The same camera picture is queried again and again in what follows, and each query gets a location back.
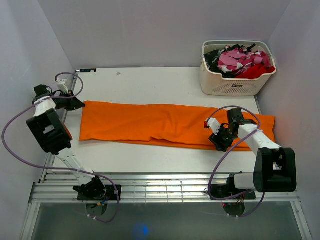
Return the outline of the orange trousers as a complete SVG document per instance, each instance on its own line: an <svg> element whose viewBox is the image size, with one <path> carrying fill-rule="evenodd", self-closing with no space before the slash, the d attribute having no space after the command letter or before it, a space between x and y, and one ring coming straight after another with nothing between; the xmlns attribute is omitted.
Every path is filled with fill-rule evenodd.
<svg viewBox="0 0 320 240"><path fill-rule="evenodd" d="M216 150L209 140L212 131L204 127L212 115L227 123L226 110L174 104L120 104L85 101L79 141L107 141L126 144Z"/></svg>

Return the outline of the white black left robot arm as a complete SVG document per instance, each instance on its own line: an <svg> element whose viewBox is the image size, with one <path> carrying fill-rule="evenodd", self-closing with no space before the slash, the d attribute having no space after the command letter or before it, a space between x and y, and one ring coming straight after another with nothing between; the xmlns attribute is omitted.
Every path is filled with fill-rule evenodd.
<svg viewBox="0 0 320 240"><path fill-rule="evenodd" d="M106 187L93 171L76 157L72 149L72 135L62 122L56 110L74 111L84 108L85 103L74 97L72 90L61 91L62 98L52 99L53 93L46 85L34 88L36 94L34 116L26 121L42 150L60 159L69 169L73 169L78 185L73 190L86 198L101 200L107 195Z"/></svg>

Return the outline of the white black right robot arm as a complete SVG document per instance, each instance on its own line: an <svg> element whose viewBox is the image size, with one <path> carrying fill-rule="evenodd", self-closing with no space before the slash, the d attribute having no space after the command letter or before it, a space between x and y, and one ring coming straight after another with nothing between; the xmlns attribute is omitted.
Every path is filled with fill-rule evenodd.
<svg viewBox="0 0 320 240"><path fill-rule="evenodd" d="M253 172L234 173L227 178L225 186L212 186L213 177L208 182L211 200L237 199L249 192L292 193L297 189L296 155L292 148L281 147L261 130L262 123L256 115L246 119L243 107L230 105L226 112L227 122L210 115L204 128L211 129L209 140L217 151L224 152L218 166L240 143L246 143L255 154Z"/></svg>

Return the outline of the black label sticker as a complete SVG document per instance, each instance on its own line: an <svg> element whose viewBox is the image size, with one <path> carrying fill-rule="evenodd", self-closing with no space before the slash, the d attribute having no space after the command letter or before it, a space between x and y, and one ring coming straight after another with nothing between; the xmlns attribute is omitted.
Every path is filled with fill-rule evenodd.
<svg viewBox="0 0 320 240"><path fill-rule="evenodd" d="M82 68L79 70L80 73L96 73L96 68Z"/></svg>

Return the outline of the cream plastic laundry basket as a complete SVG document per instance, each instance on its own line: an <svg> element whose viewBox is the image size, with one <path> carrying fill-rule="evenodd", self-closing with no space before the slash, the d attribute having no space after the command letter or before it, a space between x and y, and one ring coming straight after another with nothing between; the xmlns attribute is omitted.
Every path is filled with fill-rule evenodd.
<svg viewBox="0 0 320 240"><path fill-rule="evenodd" d="M231 72L216 73L211 72L206 64L204 54L214 50L229 52L236 48L244 48L250 51L264 51L269 56L271 66L276 68L275 60L269 47L261 41L248 40L209 40L202 45L202 56L199 70L199 81L202 91L207 95L215 96L254 96L259 93L277 69L272 73L263 74L256 79L239 79Z"/></svg>

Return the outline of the red garment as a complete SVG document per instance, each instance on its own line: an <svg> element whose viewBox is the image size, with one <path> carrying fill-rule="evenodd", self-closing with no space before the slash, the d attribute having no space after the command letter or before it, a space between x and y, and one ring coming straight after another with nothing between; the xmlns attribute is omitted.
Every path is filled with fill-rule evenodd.
<svg viewBox="0 0 320 240"><path fill-rule="evenodd" d="M267 66L264 64L257 64L249 68L246 72L236 76L236 79L258 79L263 74L270 74L274 72L276 68L274 66Z"/></svg>

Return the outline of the pink patterned garment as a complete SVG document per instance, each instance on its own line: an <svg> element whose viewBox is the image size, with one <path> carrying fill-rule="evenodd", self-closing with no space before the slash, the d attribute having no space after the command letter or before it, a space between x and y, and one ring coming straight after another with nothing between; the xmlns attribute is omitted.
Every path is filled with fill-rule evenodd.
<svg viewBox="0 0 320 240"><path fill-rule="evenodd" d="M218 59L217 67L224 73L240 74L256 65L269 68L271 66L269 55L264 51L236 48L223 52Z"/></svg>

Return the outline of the black garment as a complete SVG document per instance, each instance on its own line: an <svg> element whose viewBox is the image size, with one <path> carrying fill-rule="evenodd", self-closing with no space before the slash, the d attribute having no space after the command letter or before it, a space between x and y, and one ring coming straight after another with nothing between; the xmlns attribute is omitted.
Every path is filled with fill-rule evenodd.
<svg viewBox="0 0 320 240"><path fill-rule="evenodd" d="M222 50L217 49L204 54L206 65L211 72L222 73L218 67L219 59L222 53Z"/></svg>

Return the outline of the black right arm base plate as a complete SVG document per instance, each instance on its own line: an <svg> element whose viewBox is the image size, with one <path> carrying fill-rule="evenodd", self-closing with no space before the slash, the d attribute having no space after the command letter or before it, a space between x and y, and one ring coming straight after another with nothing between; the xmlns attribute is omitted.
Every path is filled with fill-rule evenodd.
<svg viewBox="0 0 320 240"><path fill-rule="evenodd" d="M214 198L217 199L226 199L226 200L239 200L243 195L238 195L242 192L245 192L245 189L237 189L234 187L227 186L227 184L212 184L210 187L210 193Z"/></svg>

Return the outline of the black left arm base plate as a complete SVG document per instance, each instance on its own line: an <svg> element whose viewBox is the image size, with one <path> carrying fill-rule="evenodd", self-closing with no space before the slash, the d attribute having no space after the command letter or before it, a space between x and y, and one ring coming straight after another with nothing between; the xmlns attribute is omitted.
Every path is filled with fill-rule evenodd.
<svg viewBox="0 0 320 240"><path fill-rule="evenodd" d="M104 200L116 201L117 200L116 194L118 193L118 198L120 200L121 193L122 193L122 186L120 184L116 184L115 186L116 186L117 191L115 191L115 188L113 187L113 185L111 185L111 184L105 185L106 195L101 199L87 197L87 196L83 195L82 193L78 193L76 199L78 201L100 201L100 202L104 201Z"/></svg>

